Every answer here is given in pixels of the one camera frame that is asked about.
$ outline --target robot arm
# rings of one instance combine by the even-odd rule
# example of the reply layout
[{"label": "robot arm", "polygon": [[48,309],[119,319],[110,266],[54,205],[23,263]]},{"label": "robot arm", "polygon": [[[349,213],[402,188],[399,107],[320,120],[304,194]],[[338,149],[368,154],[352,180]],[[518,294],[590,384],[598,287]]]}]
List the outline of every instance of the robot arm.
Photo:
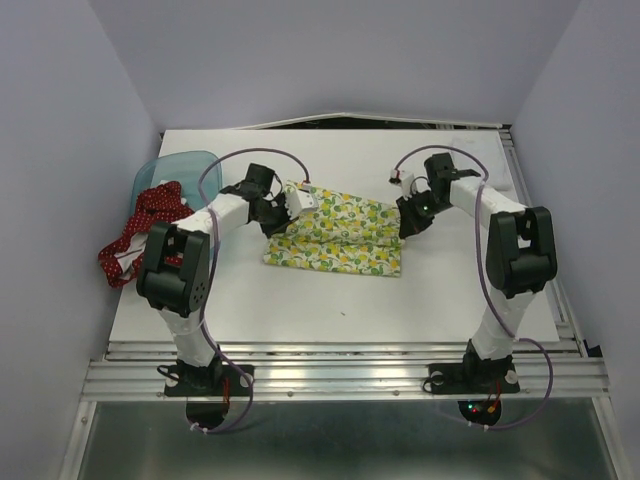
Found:
[{"label": "robot arm", "polygon": [[[461,364],[430,365],[434,394],[486,394],[505,377],[513,380],[513,336],[527,307],[537,292],[557,273],[551,214],[546,208],[529,208],[485,186],[479,209],[476,199],[481,184],[473,170],[457,170],[448,153],[436,154],[425,161],[429,189],[413,192],[414,177],[392,170],[390,182],[402,188],[397,200],[400,210],[400,236],[406,238],[428,228],[437,214],[458,207],[470,216],[480,217],[480,225],[489,231],[486,271],[490,298],[505,329],[487,307],[478,331],[469,340]],[[505,382],[502,391],[517,392],[517,382]]]},{"label": "robot arm", "polygon": [[[244,180],[223,188],[208,206],[173,224],[156,223],[149,232],[136,288],[171,331],[178,350],[172,378],[186,378],[196,390],[212,390],[221,375],[220,359],[200,328],[200,308],[209,289],[210,238],[215,233],[210,210],[222,239],[251,221],[271,237],[317,209],[313,195],[300,189],[267,198],[274,178],[273,170],[251,164]],[[176,257],[182,259],[179,266],[171,261]]]}]

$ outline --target red polka dot cloth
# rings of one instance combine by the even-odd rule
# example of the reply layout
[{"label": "red polka dot cloth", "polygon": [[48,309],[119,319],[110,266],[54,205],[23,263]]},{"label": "red polka dot cloth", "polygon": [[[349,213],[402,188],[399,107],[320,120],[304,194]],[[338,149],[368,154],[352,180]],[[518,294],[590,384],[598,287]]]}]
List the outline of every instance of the red polka dot cloth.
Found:
[{"label": "red polka dot cloth", "polygon": [[[160,221],[175,222],[193,213],[191,208],[183,205],[181,193],[182,186],[174,181],[138,195],[135,212],[127,221],[122,236],[98,254],[98,261],[111,287],[120,288],[138,276],[151,225]],[[167,258],[167,261],[175,265],[181,263],[177,257]]]}]

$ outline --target patterned fabric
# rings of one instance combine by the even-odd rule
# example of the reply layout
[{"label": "patterned fabric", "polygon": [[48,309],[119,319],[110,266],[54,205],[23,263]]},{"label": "patterned fabric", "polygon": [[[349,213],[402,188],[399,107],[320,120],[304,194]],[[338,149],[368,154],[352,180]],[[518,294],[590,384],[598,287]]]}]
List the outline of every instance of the patterned fabric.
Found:
[{"label": "patterned fabric", "polygon": [[[175,222],[193,213],[191,208],[182,204],[181,192],[182,186],[174,181],[149,188],[138,195],[135,213],[127,221],[121,237],[98,254],[98,261],[111,287],[122,287],[137,277],[151,225],[160,221]],[[174,265],[182,264],[177,257],[167,257],[166,260]]]},{"label": "patterned fabric", "polygon": [[[286,189],[296,188],[288,182]],[[265,263],[364,275],[400,276],[400,212],[361,197],[312,187],[319,209],[271,237]]]}]

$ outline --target white wall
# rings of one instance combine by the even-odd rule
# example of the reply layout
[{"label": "white wall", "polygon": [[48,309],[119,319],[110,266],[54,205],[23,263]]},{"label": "white wall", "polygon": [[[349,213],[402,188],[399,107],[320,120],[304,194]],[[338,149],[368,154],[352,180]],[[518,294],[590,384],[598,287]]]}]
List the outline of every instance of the white wall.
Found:
[{"label": "white wall", "polygon": [[602,345],[640,474],[640,2],[583,0],[514,126],[527,185],[554,215],[559,271]]},{"label": "white wall", "polygon": [[90,0],[162,128],[512,122],[579,0]]},{"label": "white wall", "polygon": [[96,256],[158,142],[86,0],[1,11],[0,478],[57,478],[113,319]]}]

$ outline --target yellow floral cloth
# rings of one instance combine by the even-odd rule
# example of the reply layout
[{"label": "yellow floral cloth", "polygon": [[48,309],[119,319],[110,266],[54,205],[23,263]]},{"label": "yellow floral cloth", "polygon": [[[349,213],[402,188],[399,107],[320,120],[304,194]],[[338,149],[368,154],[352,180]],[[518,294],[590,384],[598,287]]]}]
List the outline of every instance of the yellow floral cloth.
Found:
[{"label": "yellow floral cloth", "polygon": [[[296,188],[287,183],[285,189]],[[269,240],[264,262],[341,273],[400,276],[400,212],[394,205],[311,187],[319,209]]]}]

